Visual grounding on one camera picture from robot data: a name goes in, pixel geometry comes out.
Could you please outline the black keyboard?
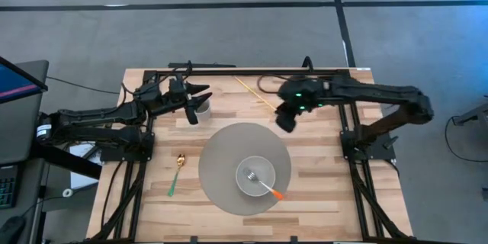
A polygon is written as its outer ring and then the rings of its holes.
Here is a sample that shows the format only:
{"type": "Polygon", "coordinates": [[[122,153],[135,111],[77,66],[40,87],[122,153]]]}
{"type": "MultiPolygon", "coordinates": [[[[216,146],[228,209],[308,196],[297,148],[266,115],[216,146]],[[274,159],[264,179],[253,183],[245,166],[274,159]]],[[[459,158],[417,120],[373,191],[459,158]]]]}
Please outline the black keyboard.
{"type": "Polygon", "coordinates": [[[0,210],[14,207],[17,197],[18,175],[17,165],[0,167],[0,210]]]}

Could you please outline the white round bowl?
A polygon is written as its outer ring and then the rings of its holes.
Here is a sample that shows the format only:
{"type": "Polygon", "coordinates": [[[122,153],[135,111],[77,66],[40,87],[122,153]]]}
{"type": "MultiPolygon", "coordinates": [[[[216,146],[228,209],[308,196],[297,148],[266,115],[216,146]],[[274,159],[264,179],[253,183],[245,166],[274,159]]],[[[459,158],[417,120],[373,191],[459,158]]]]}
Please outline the white round bowl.
{"type": "Polygon", "coordinates": [[[273,187],[276,174],[274,166],[262,156],[249,156],[241,161],[236,168],[236,184],[239,190],[250,197],[262,197],[269,193],[259,183],[250,181],[243,172],[245,169],[253,171],[267,186],[273,187]]]}

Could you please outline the silver fork with orange handle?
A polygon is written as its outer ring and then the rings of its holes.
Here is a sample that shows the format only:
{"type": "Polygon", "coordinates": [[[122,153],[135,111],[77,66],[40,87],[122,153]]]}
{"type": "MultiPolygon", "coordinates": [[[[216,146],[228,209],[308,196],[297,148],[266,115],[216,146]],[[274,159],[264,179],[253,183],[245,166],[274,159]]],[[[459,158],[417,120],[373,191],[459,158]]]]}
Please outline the silver fork with orange handle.
{"type": "Polygon", "coordinates": [[[255,183],[259,183],[260,185],[262,185],[265,189],[267,189],[270,193],[272,193],[274,195],[275,198],[277,198],[278,200],[284,200],[284,195],[279,192],[279,191],[276,191],[275,189],[267,186],[263,181],[261,181],[258,176],[251,170],[249,169],[245,169],[243,171],[245,174],[246,174],[246,177],[250,180],[250,181],[253,181],[255,183]]]}

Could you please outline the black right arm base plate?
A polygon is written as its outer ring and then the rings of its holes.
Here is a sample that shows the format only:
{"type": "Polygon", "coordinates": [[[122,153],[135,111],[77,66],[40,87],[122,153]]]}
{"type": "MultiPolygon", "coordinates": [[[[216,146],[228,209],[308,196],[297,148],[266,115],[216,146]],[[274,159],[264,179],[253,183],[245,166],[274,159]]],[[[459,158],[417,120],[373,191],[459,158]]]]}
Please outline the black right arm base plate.
{"type": "Polygon", "coordinates": [[[396,158],[393,144],[398,136],[391,137],[388,133],[379,136],[373,143],[358,145],[355,141],[354,131],[340,133],[343,156],[348,161],[363,160],[393,160],[396,158]]]}

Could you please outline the thin yellow stick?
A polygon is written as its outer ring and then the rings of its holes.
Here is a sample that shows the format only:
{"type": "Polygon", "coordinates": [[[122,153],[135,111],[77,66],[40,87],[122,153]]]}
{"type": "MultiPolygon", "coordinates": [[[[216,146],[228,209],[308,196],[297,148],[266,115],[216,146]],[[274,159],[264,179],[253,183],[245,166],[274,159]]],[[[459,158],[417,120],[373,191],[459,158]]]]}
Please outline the thin yellow stick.
{"type": "Polygon", "coordinates": [[[257,97],[261,102],[269,106],[273,111],[276,111],[276,107],[272,104],[270,104],[268,101],[266,101],[260,94],[258,94],[256,91],[254,91],[252,88],[250,88],[246,83],[244,83],[241,79],[239,79],[237,76],[233,76],[233,78],[244,88],[246,88],[249,92],[251,92],[255,97],[257,97]]]}

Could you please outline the grey round placemat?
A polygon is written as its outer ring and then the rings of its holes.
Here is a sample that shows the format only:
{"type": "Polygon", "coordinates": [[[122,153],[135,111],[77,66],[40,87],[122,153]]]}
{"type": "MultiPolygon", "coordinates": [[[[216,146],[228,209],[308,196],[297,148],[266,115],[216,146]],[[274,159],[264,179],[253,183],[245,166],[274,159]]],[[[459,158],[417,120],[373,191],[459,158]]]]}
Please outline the grey round placemat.
{"type": "Polygon", "coordinates": [[[278,202],[270,192],[262,197],[250,197],[239,190],[236,168],[249,156],[262,156],[274,166],[276,179],[271,188],[283,194],[290,184],[291,157],[277,134],[259,124],[238,123],[224,127],[202,149],[198,176],[208,199],[229,214],[261,214],[278,202]]]}

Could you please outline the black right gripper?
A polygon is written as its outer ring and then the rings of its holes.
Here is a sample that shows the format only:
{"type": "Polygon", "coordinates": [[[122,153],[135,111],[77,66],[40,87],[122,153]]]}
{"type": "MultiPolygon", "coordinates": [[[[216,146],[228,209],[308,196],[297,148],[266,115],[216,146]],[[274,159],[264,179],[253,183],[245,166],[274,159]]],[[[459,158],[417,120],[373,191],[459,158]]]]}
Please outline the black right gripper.
{"type": "Polygon", "coordinates": [[[299,92],[294,84],[295,80],[287,80],[279,89],[278,97],[283,101],[276,108],[276,123],[287,133],[291,133],[296,127],[295,115],[289,113],[311,112],[314,108],[323,107],[326,104],[326,93],[329,83],[324,81],[323,92],[299,92]]]}

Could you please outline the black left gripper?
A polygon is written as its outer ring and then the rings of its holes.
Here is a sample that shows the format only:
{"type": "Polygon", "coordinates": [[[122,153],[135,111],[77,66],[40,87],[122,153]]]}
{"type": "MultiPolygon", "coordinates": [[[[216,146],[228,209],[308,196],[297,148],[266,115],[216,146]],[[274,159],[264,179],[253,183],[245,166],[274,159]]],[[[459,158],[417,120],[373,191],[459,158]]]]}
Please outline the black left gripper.
{"type": "Polygon", "coordinates": [[[186,118],[191,125],[198,124],[197,115],[195,111],[200,108],[213,94],[208,92],[202,95],[196,95],[209,89],[209,85],[194,85],[189,82],[186,83],[186,91],[188,94],[172,96],[164,94],[161,99],[162,103],[156,105],[150,110],[151,116],[159,116],[169,112],[175,112],[179,109],[185,110],[186,118]]]}

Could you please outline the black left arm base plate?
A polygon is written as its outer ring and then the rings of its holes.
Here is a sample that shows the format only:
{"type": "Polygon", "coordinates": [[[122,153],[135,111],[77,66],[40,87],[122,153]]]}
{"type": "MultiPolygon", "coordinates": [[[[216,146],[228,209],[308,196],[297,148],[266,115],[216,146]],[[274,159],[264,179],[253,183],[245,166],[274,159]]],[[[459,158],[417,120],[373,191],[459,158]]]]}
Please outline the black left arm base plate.
{"type": "Polygon", "coordinates": [[[129,145],[99,145],[102,162],[148,162],[153,157],[154,133],[142,133],[138,143],[129,145]]]}

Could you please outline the white ribbed cup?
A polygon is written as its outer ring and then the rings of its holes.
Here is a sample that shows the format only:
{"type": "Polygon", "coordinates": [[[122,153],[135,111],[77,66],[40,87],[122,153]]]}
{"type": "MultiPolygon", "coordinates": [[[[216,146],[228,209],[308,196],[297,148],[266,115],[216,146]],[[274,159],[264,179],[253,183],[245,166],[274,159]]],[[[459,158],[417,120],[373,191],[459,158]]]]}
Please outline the white ribbed cup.
{"type": "Polygon", "coordinates": [[[197,117],[198,123],[203,123],[210,119],[211,117],[211,110],[210,110],[210,100],[207,99],[204,103],[202,103],[196,110],[195,115],[197,117]]]}

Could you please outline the black table frame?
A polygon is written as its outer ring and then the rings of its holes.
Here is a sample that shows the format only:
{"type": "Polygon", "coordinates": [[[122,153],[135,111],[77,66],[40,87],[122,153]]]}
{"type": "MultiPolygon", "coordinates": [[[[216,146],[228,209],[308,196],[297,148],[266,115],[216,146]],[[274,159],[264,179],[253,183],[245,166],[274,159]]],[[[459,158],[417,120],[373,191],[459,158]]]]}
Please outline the black table frame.
{"type": "Polygon", "coordinates": [[[146,165],[142,191],[129,204],[116,237],[137,242],[260,242],[357,241],[361,239],[359,213],[342,155],[339,134],[357,124],[370,124],[382,113],[375,103],[324,107],[297,118],[294,132],[275,124],[273,110],[233,76],[237,76],[275,107],[272,91],[281,84],[283,70],[196,69],[194,84],[207,84],[211,117],[190,125],[183,111],[158,117],[152,159],[146,165]],[[259,124],[277,134],[291,157],[291,181],[285,198],[264,213],[242,217],[215,206],[204,193],[198,162],[205,143],[220,129],[237,123],[259,124]],[[177,169],[186,156],[175,193],[167,195],[177,169]]]}

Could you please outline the desk monitor with blue screen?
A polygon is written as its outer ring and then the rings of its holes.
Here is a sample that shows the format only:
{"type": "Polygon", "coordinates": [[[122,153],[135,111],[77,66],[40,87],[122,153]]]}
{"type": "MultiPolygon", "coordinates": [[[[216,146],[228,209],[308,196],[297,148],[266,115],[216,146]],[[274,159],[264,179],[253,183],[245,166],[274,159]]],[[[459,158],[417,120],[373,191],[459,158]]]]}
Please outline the desk monitor with blue screen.
{"type": "Polygon", "coordinates": [[[45,82],[0,56],[0,104],[47,91],[45,82]]]}

